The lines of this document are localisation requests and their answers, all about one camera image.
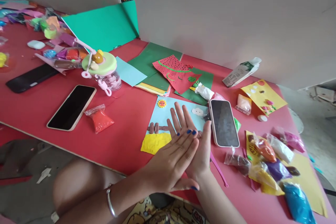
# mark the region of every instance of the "phone case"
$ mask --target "phone case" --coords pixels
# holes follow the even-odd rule
[[[210,116],[211,116],[211,126],[212,126],[212,133],[213,133],[213,141],[215,142],[215,144],[219,147],[234,147],[234,148],[238,148],[240,146],[240,141],[239,141],[239,138],[238,138],[238,133],[236,131],[236,134],[237,134],[237,139],[238,139],[238,146],[222,146],[222,145],[219,145],[218,144],[218,141],[217,141],[217,136],[216,136],[216,129],[215,129],[215,123],[214,123],[214,115],[213,115],[213,112],[212,112],[212,106],[211,106],[211,101],[213,100],[210,100],[209,101],[209,111],[210,111]],[[232,113],[232,107],[231,107],[231,104],[229,101],[223,101],[223,102],[227,102],[229,105],[230,105],[230,109],[231,109],[231,115],[232,115],[232,119],[233,119],[233,113]]]
[[[77,117],[76,121],[74,122],[73,126],[69,129],[69,130],[65,130],[65,129],[59,129],[59,128],[52,128],[49,127],[48,124],[50,123],[50,121],[54,118],[54,116],[57,114],[57,112],[60,110],[60,108],[63,106],[63,104],[65,103],[65,101],[69,98],[69,96],[72,94],[72,92],[75,90],[75,88],[71,91],[71,93],[65,98],[64,102],[62,103],[62,105],[58,108],[58,110],[56,111],[56,113],[52,116],[52,118],[49,120],[49,122],[47,123],[47,128],[53,129],[53,130],[62,130],[62,131],[73,131],[77,125],[77,123],[79,122],[79,120],[81,119],[84,111],[87,109],[88,105],[90,104],[92,98],[94,97],[95,93],[97,92],[97,89],[94,87],[94,91],[92,92],[91,97],[88,99],[87,103],[84,105],[81,113],[79,114],[79,116]]]

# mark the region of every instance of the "red clay packet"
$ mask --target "red clay packet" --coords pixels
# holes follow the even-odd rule
[[[105,114],[105,104],[94,107],[84,113],[92,118],[96,134],[114,124],[114,121]]]

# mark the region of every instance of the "smartphone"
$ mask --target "smartphone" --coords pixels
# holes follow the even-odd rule
[[[59,72],[55,68],[48,64],[43,64],[7,81],[6,86],[14,93],[22,93],[58,73]]]
[[[96,91],[94,87],[77,85],[50,119],[47,128],[74,130]]]
[[[231,104],[228,101],[211,100],[209,108],[215,144],[219,147],[239,147]]]

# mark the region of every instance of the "orange clay packet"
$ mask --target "orange clay packet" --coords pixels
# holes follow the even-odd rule
[[[275,152],[266,139],[260,139],[253,133],[253,135],[249,135],[248,140],[255,145],[255,149],[266,159],[266,161],[272,163],[277,161]]]

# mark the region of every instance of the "white carton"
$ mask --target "white carton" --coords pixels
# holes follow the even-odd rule
[[[223,79],[224,84],[228,88],[236,86],[238,83],[245,80],[255,71],[257,71],[260,62],[261,59],[256,57],[251,61],[246,61],[239,64],[239,66],[233,69],[233,71]]]

